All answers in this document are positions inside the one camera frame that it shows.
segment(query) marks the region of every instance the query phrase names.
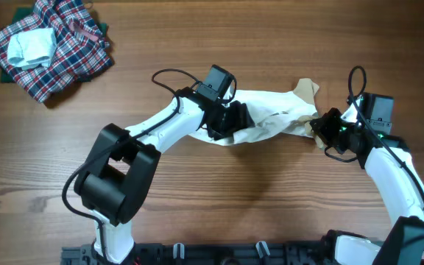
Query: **plaid shirt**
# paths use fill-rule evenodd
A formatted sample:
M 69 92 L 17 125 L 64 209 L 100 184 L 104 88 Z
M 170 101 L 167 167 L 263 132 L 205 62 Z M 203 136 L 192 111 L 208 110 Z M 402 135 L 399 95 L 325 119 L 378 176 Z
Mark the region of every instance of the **plaid shirt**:
M 97 40 L 79 33 L 79 30 L 71 30 L 68 25 L 80 28 Z M 7 62 L 7 46 L 12 35 L 47 27 L 54 29 L 57 38 L 57 50 L 48 68 L 23 71 Z M 82 0 L 37 0 L 33 14 L 0 31 L 0 66 L 32 98 L 44 102 L 76 78 L 90 76 L 112 66 L 112 60 L 104 51 L 108 46 Z

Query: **checkered cloth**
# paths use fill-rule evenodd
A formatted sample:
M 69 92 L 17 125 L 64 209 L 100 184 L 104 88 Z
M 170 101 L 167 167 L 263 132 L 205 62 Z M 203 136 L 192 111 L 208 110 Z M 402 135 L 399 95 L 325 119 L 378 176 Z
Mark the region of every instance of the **checkered cloth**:
M 48 68 L 22 71 L 7 62 L 7 46 L 12 35 L 47 27 L 54 29 L 57 38 L 57 50 Z M 96 40 L 71 28 L 81 29 Z M 63 90 L 75 79 L 112 66 L 112 60 L 104 51 L 108 46 L 82 0 L 37 0 L 33 14 L 0 31 L 0 66 L 32 98 L 44 102 L 52 93 Z

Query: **white cloth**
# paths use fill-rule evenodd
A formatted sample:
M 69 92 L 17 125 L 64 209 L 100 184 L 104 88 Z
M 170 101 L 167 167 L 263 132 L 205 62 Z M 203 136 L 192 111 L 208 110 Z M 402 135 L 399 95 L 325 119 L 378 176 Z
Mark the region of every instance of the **white cloth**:
M 38 65 L 49 67 L 57 49 L 57 40 L 52 28 L 33 29 L 11 36 L 7 47 L 7 62 L 22 70 Z
M 236 91 L 235 100 L 246 103 L 254 127 L 239 130 L 233 137 L 215 141 L 208 137 L 207 130 L 199 129 L 190 136 L 212 144 L 222 146 L 252 143 L 271 138 L 278 133 L 314 137 L 311 132 L 305 131 L 307 121 L 299 121 L 302 116 L 316 116 L 314 94 L 319 86 L 309 78 L 300 79 L 294 91 L 286 93 L 268 91 Z

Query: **green cloth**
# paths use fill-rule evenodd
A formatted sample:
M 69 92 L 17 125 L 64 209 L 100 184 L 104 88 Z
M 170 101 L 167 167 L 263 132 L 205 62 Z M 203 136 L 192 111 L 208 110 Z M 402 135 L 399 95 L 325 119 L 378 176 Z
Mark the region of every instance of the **green cloth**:
M 14 24 L 15 22 L 20 21 L 23 18 L 27 17 L 28 15 L 31 15 L 33 10 L 34 10 L 34 7 L 18 7 L 15 10 L 15 14 L 14 14 L 13 21 L 11 22 L 11 24 Z M 97 26 L 98 26 L 99 30 L 101 30 L 102 36 L 105 37 L 106 32 L 107 32 L 107 24 L 106 23 L 98 23 Z M 91 77 L 80 77 L 76 80 L 76 82 L 90 82 L 91 79 L 92 79 Z M 6 73 L 6 71 L 1 70 L 0 82 L 1 83 L 13 83 L 14 80 L 9 74 Z

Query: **white garment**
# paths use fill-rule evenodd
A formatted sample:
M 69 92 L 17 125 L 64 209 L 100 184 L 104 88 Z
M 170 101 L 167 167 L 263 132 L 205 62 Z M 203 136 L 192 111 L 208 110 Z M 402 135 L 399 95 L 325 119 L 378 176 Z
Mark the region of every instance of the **white garment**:
M 22 70 L 38 65 L 49 67 L 57 49 L 57 39 L 52 28 L 33 29 L 11 36 L 7 47 L 7 62 Z
M 190 136 L 222 146 L 261 141 L 278 133 L 314 137 L 311 132 L 305 131 L 305 123 L 309 119 L 302 121 L 299 118 L 317 115 L 314 94 L 318 89 L 319 86 L 313 83 L 311 79 L 303 78 L 299 80 L 294 91 L 286 93 L 238 90 L 233 101 L 238 100 L 247 104 L 250 116 L 255 122 L 254 127 L 239 130 L 233 134 L 233 137 L 218 141 L 208 137 L 205 129 L 198 129 Z

